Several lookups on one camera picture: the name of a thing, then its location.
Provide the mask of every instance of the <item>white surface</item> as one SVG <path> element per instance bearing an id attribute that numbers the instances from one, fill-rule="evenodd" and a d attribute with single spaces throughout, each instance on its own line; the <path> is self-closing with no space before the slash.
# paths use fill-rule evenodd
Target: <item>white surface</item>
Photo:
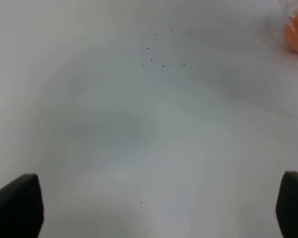
<path id="1" fill-rule="evenodd" d="M 0 187 L 39 174 L 41 238 L 281 238 L 298 56 L 275 39 L 279 14 L 277 0 L 0 0 Z"/>

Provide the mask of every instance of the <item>clear plastic container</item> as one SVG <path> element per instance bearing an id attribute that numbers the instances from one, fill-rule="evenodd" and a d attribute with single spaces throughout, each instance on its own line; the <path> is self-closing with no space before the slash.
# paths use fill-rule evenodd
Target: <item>clear plastic container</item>
<path id="1" fill-rule="evenodd" d="M 298 0 L 279 0 L 284 10 L 283 34 L 288 47 L 298 53 Z"/>

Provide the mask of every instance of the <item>white table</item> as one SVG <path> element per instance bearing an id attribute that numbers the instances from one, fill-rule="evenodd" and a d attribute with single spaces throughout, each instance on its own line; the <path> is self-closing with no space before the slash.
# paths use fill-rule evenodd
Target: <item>white table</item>
<path id="1" fill-rule="evenodd" d="M 298 56 L 280 14 L 277 0 L 0 0 L 0 187 L 39 174 L 41 238 L 281 238 Z"/>

